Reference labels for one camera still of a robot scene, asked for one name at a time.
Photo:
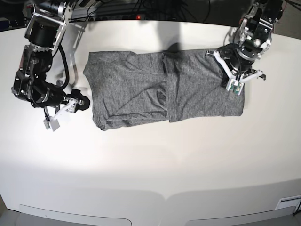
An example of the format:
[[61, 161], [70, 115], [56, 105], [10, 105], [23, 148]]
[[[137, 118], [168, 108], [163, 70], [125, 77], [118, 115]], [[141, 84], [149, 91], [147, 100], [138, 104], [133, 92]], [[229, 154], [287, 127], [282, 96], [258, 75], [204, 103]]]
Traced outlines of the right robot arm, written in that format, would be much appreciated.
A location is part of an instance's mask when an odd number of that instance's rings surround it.
[[[64, 91], [69, 84], [70, 73], [62, 39], [76, 4], [75, 0], [33, 2], [34, 12], [25, 32], [29, 44], [24, 47], [11, 88], [18, 99], [43, 109], [44, 125], [53, 131], [60, 127], [58, 118], [63, 113], [84, 111], [90, 106], [89, 98], [80, 90], [72, 89], [70, 94]], [[57, 51], [61, 53], [66, 78], [64, 82], [52, 84], [46, 81], [46, 73], [51, 69]]]

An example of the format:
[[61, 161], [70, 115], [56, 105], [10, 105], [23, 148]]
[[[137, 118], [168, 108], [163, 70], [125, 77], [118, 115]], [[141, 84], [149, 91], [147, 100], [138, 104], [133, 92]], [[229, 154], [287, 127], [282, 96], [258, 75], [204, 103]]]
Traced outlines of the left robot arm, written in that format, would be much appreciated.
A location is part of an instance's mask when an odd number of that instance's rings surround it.
[[252, 64], [271, 47], [274, 24], [283, 13], [282, 4], [282, 0], [254, 1], [248, 14], [230, 36], [229, 44], [206, 52], [222, 67], [227, 91], [240, 95], [248, 81], [266, 79], [263, 71], [254, 70]]

